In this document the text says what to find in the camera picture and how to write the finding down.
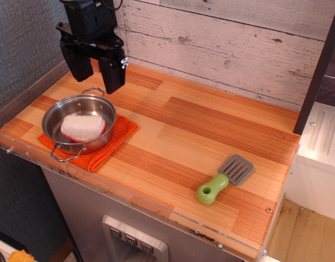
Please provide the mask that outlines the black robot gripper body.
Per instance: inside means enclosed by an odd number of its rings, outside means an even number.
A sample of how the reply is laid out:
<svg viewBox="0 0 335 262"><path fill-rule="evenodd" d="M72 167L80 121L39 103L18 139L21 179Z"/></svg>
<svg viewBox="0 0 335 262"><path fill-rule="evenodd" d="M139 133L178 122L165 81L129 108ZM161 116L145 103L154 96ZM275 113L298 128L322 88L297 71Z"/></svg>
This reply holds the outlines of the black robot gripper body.
<svg viewBox="0 0 335 262"><path fill-rule="evenodd" d="M116 11L122 1L61 1L68 21L59 22L60 47L65 59L123 59L123 40L115 33Z"/></svg>

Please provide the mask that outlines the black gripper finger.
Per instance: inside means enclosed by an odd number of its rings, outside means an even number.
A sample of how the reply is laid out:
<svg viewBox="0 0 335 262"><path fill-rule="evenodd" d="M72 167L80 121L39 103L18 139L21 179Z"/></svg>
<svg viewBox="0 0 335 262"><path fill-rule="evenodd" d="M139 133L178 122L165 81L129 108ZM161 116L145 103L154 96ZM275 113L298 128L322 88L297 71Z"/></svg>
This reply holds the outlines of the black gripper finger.
<svg viewBox="0 0 335 262"><path fill-rule="evenodd" d="M122 50L108 50L98 61L107 94L116 92L125 84L125 69L121 67Z"/></svg>
<svg viewBox="0 0 335 262"><path fill-rule="evenodd" d="M63 57L76 81L81 82L93 75L90 58L76 44L60 42Z"/></svg>

